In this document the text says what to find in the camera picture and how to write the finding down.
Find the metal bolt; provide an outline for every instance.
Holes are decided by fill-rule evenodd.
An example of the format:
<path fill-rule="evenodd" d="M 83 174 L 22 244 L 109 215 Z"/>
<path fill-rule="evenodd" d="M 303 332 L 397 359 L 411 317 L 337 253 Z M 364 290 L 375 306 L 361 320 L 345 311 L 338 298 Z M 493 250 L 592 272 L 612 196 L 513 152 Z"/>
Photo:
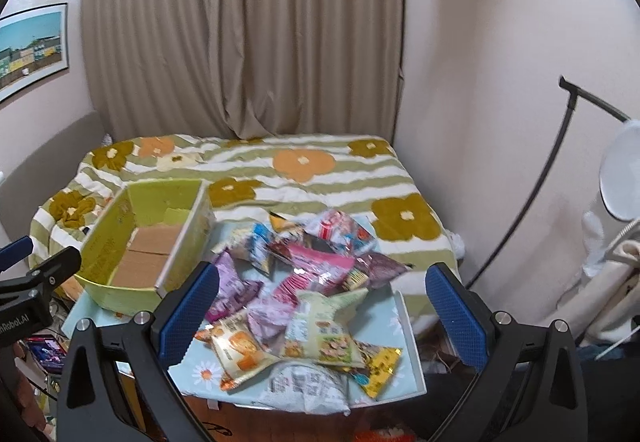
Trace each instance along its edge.
<path fill-rule="evenodd" d="M 151 319 L 151 314 L 149 312 L 138 312 L 133 316 L 133 320 L 138 325 L 146 325 Z"/>
<path fill-rule="evenodd" d="M 89 326 L 91 326 L 91 319 L 87 319 L 85 317 L 84 319 L 80 319 L 78 323 L 76 323 L 76 330 L 84 332 L 85 330 L 89 329 Z"/>
<path fill-rule="evenodd" d="M 496 312 L 495 321 L 499 325 L 508 325 L 511 323 L 511 316 L 507 312 Z"/>
<path fill-rule="evenodd" d="M 554 326 L 558 332 L 566 332 L 569 329 L 569 325 L 562 321 L 562 319 L 556 319 L 554 321 Z"/>

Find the picture frame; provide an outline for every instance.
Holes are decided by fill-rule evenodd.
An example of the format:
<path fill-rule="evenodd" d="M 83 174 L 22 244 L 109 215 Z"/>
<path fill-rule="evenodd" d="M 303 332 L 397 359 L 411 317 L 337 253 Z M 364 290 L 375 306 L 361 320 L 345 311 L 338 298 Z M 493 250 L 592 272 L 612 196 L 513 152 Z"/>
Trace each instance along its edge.
<path fill-rule="evenodd" d="M 0 18 L 0 104 L 54 73 L 68 70 L 68 3 Z"/>

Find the headboard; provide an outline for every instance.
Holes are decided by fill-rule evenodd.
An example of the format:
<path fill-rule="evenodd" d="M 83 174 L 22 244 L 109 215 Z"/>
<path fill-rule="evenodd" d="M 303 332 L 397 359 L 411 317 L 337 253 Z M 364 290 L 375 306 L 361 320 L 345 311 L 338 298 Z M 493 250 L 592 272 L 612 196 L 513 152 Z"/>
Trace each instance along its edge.
<path fill-rule="evenodd" d="M 96 111 L 63 129 L 25 158 L 0 185 L 0 223 L 11 241 L 29 234 L 38 207 L 65 187 L 91 149 L 100 146 L 104 128 Z"/>

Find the wall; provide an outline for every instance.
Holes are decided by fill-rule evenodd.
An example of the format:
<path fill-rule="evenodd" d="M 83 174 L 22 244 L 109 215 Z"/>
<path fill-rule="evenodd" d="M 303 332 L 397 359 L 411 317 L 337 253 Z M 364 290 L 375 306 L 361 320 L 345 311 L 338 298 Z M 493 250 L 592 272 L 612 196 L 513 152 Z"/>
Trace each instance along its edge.
<path fill-rule="evenodd" d="M 640 116 L 634 0 L 406 0 L 395 148 L 467 247 L 468 280 L 524 203 L 562 120 L 558 77 Z M 476 285 L 492 309 L 534 321 L 584 257 L 580 217 L 619 124 L 585 101 L 539 198 Z"/>
<path fill-rule="evenodd" d="M 68 2 L 69 69 L 0 103 L 0 171 L 8 175 L 23 158 L 92 110 L 80 38 L 80 0 L 9 0 L 2 15 Z M 0 225 L 0 246 L 7 242 Z"/>

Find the smartphone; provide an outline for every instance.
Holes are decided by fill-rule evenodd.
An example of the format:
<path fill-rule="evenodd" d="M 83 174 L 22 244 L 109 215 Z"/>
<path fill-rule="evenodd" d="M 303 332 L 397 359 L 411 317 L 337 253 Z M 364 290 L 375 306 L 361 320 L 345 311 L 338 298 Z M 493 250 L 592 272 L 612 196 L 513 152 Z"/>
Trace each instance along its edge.
<path fill-rule="evenodd" d="M 54 336 L 33 336 L 26 340 L 31 355 L 48 374 L 61 375 L 66 351 Z"/>

